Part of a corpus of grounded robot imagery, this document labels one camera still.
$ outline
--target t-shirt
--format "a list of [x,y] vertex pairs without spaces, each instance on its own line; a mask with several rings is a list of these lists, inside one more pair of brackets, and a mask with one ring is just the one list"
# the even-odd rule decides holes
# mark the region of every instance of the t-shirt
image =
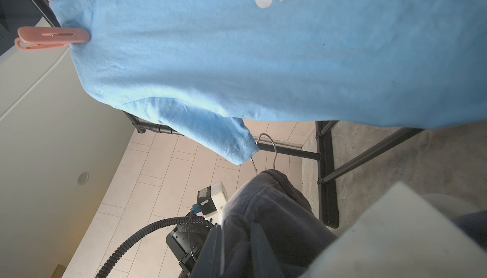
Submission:
[[487,116],[487,0],[54,0],[93,98],[234,164],[241,118],[435,128]]

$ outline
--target beige tile floor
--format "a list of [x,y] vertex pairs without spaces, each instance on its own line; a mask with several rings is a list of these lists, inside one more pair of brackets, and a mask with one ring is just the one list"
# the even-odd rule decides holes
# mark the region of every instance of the beige tile floor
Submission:
[[[302,144],[313,123],[246,121],[253,135]],[[259,171],[272,168],[274,153],[253,157]],[[276,169],[301,190],[301,159],[279,154]],[[229,197],[255,176],[250,161],[233,165],[206,147],[177,135],[134,132],[117,172],[64,278],[92,278],[134,232],[163,218],[186,215],[198,190],[223,182]],[[111,278],[176,278],[181,269],[167,248],[170,228],[143,238],[125,253]]]

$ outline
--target white wall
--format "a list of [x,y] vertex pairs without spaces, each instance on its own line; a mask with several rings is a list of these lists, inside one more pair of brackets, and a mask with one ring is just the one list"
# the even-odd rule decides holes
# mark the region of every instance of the white wall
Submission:
[[66,49],[0,57],[1,277],[68,265],[132,132],[123,112],[84,92]]

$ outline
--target gray surface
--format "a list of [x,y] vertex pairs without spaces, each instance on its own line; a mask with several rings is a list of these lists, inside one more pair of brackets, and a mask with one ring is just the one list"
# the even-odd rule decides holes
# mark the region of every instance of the gray surface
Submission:
[[398,183],[300,278],[485,278],[486,273],[485,251]]
[[[341,121],[332,131],[335,168],[395,130]],[[315,151],[314,138],[303,149]],[[303,194],[314,212],[316,169],[303,160]],[[354,223],[399,180],[419,194],[448,194],[487,209],[487,123],[423,131],[337,179],[340,227]]]
[[[123,112],[84,92],[69,53],[0,121],[1,277],[68,265],[132,133]],[[82,172],[90,178],[80,186]]]

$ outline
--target black corrugated hose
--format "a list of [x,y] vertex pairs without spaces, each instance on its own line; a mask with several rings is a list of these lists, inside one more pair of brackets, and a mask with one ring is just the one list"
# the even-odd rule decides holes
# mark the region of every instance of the black corrugated hose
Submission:
[[[123,254],[125,254],[125,252],[129,250],[129,248],[131,248],[134,244],[136,244],[137,241],[147,236],[151,232],[166,226],[187,224],[189,223],[189,220],[190,217],[175,217],[175,218],[159,220],[157,222],[149,224],[144,228],[141,228],[138,232],[136,232],[130,238],[125,240],[125,242],[122,243],[122,245],[120,245],[117,250],[115,250],[115,252],[108,258],[107,262],[103,264],[102,268],[100,269],[98,274],[96,274],[95,278],[106,278],[108,273],[113,269],[113,267],[120,260]],[[208,223],[208,226],[211,225],[211,222],[205,220],[204,217],[200,217],[200,216],[192,217],[191,223]]]

